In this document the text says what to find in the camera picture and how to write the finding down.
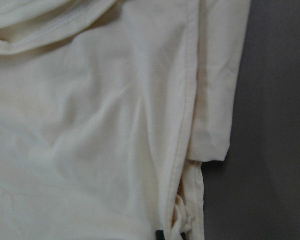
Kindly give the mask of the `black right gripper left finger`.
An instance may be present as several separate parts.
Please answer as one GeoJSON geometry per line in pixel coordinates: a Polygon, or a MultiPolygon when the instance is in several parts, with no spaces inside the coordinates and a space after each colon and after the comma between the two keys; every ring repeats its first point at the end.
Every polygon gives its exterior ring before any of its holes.
{"type": "Polygon", "coordinates": [[[155,239],[156,240],[165,240],[164,231],[163,230],[157,230],[155,232],[155,239]]]}

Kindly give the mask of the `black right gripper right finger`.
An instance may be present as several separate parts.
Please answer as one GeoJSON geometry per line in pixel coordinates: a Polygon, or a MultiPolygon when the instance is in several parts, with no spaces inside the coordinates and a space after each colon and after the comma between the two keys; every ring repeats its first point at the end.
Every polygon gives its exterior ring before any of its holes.
{"type": "Polygon", "coordinates": [[[182,240],[186,240],[186,233],[182,232],[180,235],[181,235],[182,240]]]}

